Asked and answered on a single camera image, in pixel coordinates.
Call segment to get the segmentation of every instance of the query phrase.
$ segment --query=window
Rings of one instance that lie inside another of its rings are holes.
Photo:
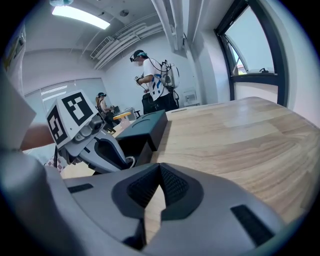
[[[228,69],[230,100],[235,83],[277,86],[277,103],[287,106],[289,73],[279,32],[259,0],[234,0],[214,30]]]

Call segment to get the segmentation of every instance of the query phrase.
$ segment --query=standing person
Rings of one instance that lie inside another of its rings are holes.
[[[99,92],[97,97],[95,98],[96,102],[96,107],[98,108],[99,111],[105,113],[105,121],[107,124],[109,124],[111,127],[114,127],[113,123],[116,123],[117,125],[120,124],[119,120],[113,120],[113,115],[111,113],[112,108],[107,107],[106,101],[105,101],[105,96],[103,92]]]
[[[176,110],[178,106],[176,101],[168,89],[161,82],[161,77],[165,72],[162,71],[161,65],[155,60],[147,56],[143,50],[136,50],[133,62],[138,62],[139,66],[143,66],[143,78],[140,78],[137,83],[139,85],[147,84],[148,90],[154,103],[157,105],[157,110]]]

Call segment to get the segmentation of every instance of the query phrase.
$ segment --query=black slot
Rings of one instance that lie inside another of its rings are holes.
[[[232,213],[241,223],[256,246],[264,244],[274,234],[258,219],[258,217],[245,205],[231,208]]]
[[[68,190],[72,194],[72,193],[77,193],[77,192],[80,192],[80,191],[92,189],[93,187],[94,186],[92,186],[91,184],[86,183],[86,184],[82,184],[82,185],[78,185],[78,186],[68,187]]]

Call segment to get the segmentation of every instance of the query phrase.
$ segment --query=wooden table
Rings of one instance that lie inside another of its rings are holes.
[[[308,210],[319,176],[320,130],[303,117],[258,97],[174,110],[167,117],[153,163],[227,178],[287,223]],[[148,241],[164,208],[158,188],[145,210]]]

